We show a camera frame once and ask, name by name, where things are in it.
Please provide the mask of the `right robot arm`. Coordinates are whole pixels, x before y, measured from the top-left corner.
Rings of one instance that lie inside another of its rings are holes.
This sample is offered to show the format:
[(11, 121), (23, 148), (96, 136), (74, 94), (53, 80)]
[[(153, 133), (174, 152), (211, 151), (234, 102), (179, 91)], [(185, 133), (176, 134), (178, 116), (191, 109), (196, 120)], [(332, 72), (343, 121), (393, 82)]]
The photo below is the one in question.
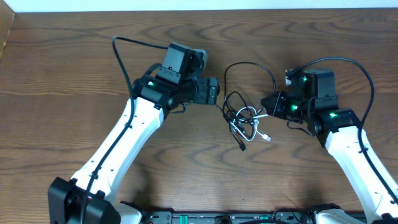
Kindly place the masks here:
[(397, 223), (397, 184), (372, 149), (354, 111), (338, 106), (334, 73), (327, 68), (288, 71), (285, 79), (288, 91), (261, 100), (267, 114), (307, 124), (307, 133), (343, 169), (367, 223)]

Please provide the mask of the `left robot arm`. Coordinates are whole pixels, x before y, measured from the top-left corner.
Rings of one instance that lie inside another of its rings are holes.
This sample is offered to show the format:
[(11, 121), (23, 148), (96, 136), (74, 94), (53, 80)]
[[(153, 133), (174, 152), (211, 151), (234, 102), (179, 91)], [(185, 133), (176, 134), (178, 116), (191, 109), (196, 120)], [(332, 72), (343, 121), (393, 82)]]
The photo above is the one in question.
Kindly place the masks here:
[(170, 113), (187, 103), (214, 105), (217, 78), (201, 77), (208, 54), (176, 42), (162, 63), (128, 82), (126, 107), (90, 160), (70, 180), (57, 177), (48, 189), (51, 223), (140, 223), (143, 212), (115, 204), (123, 178), (150, 136)]

